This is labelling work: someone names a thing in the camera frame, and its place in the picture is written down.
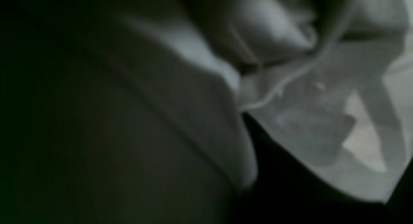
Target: crumpled fabric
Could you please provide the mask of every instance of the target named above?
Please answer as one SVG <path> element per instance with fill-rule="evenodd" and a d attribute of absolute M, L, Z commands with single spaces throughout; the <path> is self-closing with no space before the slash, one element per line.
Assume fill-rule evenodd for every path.
<path fill-rule="evenodd" d="M 183 62 L 185 69 L 162 77 L 155 72 L 168 61 L 152 56 L 139 65 L 162 70 L 123 77 L 152 93 L 153 103 L 167 101 L 158 106 L 182 118 L 184 133 L 202 136 L 204 153 L 239 192 L 257 176 L 241 112 L 320 178 L 359 199 L 386 201 L 411 159 L 412 0 L 38 1 L 46 5 L 22 6 L 113 67 L 136 69 L 142 39 Z M 88 3 L 102 4 L 93 11 L 98 16 L 89 17 Z M 199 72 L 208 82 L 200 83 Z M 197 105 L 197 95 L 206 94 L 210 104 Z M 209 109 L 231 118 L 193 121 Z M 236 131 L 226 140 L 224 131 L 209 132 L 214 125 Z M 235 157 L 217 147 L 238 143 Z"/>
<path fill-rule="evenodd" d="M 241 111 L 337 189 L 388 199 L 412 152 L 412 0 L 185 1 L 243 74 Z"/>

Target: dark fabric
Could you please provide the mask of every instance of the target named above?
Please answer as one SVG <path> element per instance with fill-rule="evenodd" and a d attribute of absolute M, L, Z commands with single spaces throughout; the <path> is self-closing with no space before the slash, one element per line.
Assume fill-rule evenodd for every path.
<path fill-rule="evenodd" d="M 390 202 L 368 203 L 327 185 L 244 115 L 258 159 L 253 190 L 239 201 L 237 223 L 316 221 L 317 223 L 405 223 L 411 209 L 413 166 L 409 166 Z"/>
<path fill-rule="evenodd" d="M 1 224 L 227 223 L 235 191 L 198 146 L 58 32 L 2 17 Z"/>

